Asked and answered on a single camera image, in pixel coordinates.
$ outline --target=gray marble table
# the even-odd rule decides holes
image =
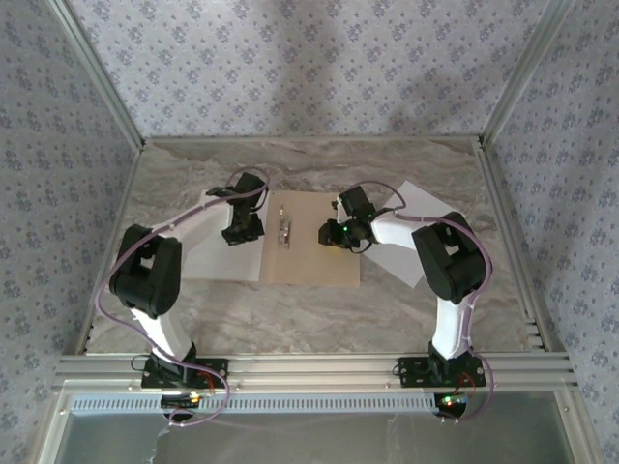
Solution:
[[[123,230],[152,225],[192,205],[243,165],[259,165],[273,189],[338,192],[364,179],[410,181],[463,212],[486,244],[495,273],[480,298],[473,342],[483,351],[527,349],[523,311],[486,185],[470,143],[371,141],[160,141],[147,144]],[[377,204],[390,193],[367,187]],[[198,353],[425,352],[436,319],[435,297],[422,279],[411,289],[362,257],[361,287],[324,288],[184,280],[174,307]],[[103,305],[131,320],[110,294]],[[130,353],[145,344],[127,329],[95,318],[88,353]]]

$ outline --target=white paper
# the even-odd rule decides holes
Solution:
[[[270,196],[267,194],[264,205],[258,211],[265,230]],[[253,242],[229,246],[221,231],[214,231],[187,256],[183,278],[257,282],[260,280],[263,246],[264,236]]]
[[[398,210],[398,213],[403,215],[441,217],[451,211],[455,211],[454,208],[447,203],[443,203],[438,198],[408,181],[404,182],[404,184],[398,188],[398,192],[401,193],[404,200],[406,200],[406,208]],[[394,195],[384,206],[393,208],[399,204],[399,199]],[[419,223],[415,230],[426,225],[428,225],[426,222]],[[415,250],[397,245],[374,245],[364,253],[364,256],[371,259],[374,263],[385,269],[385,271],[399,278],[411,288],[415,288],[419,280],[424,276],[422,263]]]

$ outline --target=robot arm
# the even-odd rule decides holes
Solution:
[[[329,219],[321,227],[321,244],[352,249],[365,240],[368,247],[390,244],[417,250],[427,282],[437,298],[430,356],[444,364],[465,355],[470,345],[465,297],[486,276],[484,258],[472,241],[444,223],[424,226],[400,219],[392,210],[376,211],[361,187],[342,193],[334,208],[338,218]],[[459,213],[449,213],[445,219],[470,230]]]
[[[213,188],[201,193],[198,203],[177,217],[152,228],[134,224],[123,237],[119,256],[153,230],[165,229],[155,239],[139,248],[110,281],[111,292],[118,296],[140,323],[149,337],[173,357],[192,362],[195,347],[183,329],[178,311],[171,311],[179,295],[181,272],[188,254],[212,234],[221,234],[231,246],[256,240],[264,235],[256,205],[266,189],[256,196],[222,201],[204,208],[213,200],[248,193],[264,186],[258,177],[244,173],[236,186]],[[179,225],[182,217],[188,217]],[[154,359],[170,375],[186,376],[188,372],[175,366],[159,349]]]

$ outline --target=floral wallpaper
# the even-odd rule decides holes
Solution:
[[[619,462],[619,4],[579,0],[500,133],[536,286]]]
[[[24,461],[133,153],[45,2],[0,2],[0,462]]]
[[[72,0],[143,136],[479,133],[546,0]]]

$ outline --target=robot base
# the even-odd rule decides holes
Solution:
[[[394,367],[403,389],[423,387],[484,387],[486,376],[479,358],[466,352],[445,360],[429,345],[429,356],[399,358]]]
[[[221,377],[227,378],[228,360],[224,358],[197,358],[195,356],[195,345],[192,345],[190,352],[183,361],[209,367],[217,371]],[[141,385],[143,389],[209,390],[223,388],[221,380],[214,375],[170,363],[153,353],[144,364]]]

